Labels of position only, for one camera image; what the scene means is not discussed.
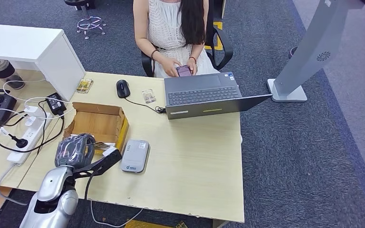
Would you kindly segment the person's left hand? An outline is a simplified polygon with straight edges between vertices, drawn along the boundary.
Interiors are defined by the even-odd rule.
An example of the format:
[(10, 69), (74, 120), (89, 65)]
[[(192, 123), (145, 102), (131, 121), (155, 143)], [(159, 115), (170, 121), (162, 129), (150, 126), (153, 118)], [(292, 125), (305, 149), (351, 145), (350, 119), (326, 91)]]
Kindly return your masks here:
[(189, 67), (191, 74), (196, 75), (198, 70), (196, 59), (194, 57), (189, 57), (186, 65)]

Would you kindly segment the person's right hand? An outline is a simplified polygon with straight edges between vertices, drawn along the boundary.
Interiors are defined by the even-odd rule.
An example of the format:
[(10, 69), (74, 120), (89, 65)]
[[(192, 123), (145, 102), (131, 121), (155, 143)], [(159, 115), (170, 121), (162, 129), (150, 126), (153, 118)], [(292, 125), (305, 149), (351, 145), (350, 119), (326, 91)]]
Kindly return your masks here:
[(170, 77), (178, 77), (177, 67), (181, 66), (181, 63), (170, 57), (161, 57), (159, 63), (163, 67), (165, 73)]

